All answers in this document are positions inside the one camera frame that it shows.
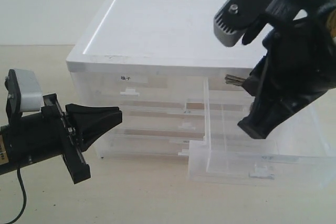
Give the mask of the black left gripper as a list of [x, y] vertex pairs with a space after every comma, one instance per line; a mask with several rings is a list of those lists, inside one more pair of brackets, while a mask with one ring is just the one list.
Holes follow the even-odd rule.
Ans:
[[64, 112], [55, 93], [43, 96], [41, 111], [51, 117], [52, 130], [60, 142], [60, 153], [74, 184], [91, 178], [90, 166], [81, 152], [123, 121], [119, 107], [88, 107], [67, 104]]

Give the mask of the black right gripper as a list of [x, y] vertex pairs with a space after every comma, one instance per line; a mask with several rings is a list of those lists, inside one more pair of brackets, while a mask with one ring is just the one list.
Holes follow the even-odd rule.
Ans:
[[254, 102], [237, 125], [252, 139], [266, 139], [281, 123], [335, 88], [335, 0], [276, 0], [252, 28], [272, 31], [267, 54], [244, 90]]

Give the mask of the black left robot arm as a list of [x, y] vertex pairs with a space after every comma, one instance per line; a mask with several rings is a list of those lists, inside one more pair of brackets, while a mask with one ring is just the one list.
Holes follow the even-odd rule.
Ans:
[[123, 121], [119, 107], [67, 104], [63, 110], [56, 94], [43, 97], [38, 113], [10, 114], [1, 128], [1, 174], [62, 156], [73, 183], [91, 177], [83, 152]]

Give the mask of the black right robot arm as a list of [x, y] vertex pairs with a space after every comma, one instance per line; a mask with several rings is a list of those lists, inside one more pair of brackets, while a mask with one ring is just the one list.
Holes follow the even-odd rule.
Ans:
[[335, 0], [273, 0], [242, 38], [250, 44], [266, 24], [267, 52], [242, 87], [254, 101], [238, 126], [261, 140], [335, 88]]

